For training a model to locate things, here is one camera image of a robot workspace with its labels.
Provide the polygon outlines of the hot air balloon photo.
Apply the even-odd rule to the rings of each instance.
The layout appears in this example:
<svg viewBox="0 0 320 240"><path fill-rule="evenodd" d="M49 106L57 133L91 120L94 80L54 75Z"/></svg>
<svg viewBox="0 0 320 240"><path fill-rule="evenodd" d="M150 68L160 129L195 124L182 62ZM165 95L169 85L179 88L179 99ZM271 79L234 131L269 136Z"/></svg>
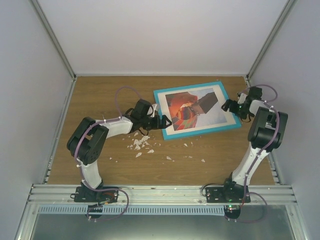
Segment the hot air balloon photo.
<svg viewBox="0 0 320 240"><path fill-rule="evenodd" d="M167 94L165 98L175 132L228 122L211 88Z"/></svg>

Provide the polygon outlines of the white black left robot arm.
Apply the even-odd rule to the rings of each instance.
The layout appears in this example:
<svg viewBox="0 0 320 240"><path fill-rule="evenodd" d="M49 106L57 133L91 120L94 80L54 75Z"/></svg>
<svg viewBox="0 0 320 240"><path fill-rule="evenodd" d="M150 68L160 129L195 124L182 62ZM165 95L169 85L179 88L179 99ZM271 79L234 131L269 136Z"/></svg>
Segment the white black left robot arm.
<svg viewBox="0 0 320 240"><path fill-rule="evenodd" d="M159 114L158 104L151 104L144 99L138 100L134 108L117 118L83 118L69 138L66 148L79 168L81 183L87 188L86 197L92 202L98 202L103 197L104 184L99 174L98 158L107 139L142 130L148 135L151 130L163 130L171 125L172 121L166 115Z"/></svg>

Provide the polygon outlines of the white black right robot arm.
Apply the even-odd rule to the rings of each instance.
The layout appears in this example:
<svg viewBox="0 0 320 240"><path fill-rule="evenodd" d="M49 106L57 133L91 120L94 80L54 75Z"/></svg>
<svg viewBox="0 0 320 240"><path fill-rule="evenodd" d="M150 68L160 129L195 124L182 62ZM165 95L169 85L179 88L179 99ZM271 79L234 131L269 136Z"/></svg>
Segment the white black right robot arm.
<svg viewBox="0 0 320 240"><path fill-rule="evenodd" d="M289 115L271 105L277 91L258 84L238 93L238 100L228 99L221 109L235 114L241 120L252 121L247 140L248 148L238 167L225 179L221 196L228 203L245 200L248 186L262 160L283 142Z"/></svg>

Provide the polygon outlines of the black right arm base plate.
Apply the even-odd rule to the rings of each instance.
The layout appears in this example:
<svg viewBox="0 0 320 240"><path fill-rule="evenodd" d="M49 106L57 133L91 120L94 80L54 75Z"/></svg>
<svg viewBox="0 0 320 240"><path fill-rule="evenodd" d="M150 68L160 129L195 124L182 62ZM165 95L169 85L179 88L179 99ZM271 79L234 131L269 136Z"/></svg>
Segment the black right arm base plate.
<svg viewBox="0 0 320 240"><path fill-rule="evenodd" d="M251 197L244 195L244 186L235 185L213 185L202 186L200 193L206 198L207 203L250 203Z"/></svg>

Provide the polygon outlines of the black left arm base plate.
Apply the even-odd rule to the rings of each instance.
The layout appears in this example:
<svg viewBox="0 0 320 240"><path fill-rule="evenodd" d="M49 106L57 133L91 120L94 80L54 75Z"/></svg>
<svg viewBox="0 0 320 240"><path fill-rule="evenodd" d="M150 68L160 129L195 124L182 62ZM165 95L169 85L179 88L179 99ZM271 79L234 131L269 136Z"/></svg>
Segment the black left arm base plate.
<svg viewBox="0 0 320 240"><path fill-rule="evenodd" d="M100 186L98 189L103 191L94 191L81 185L75 189L70 198L76 203L111 204L118 201L118 187Z"/></svg>

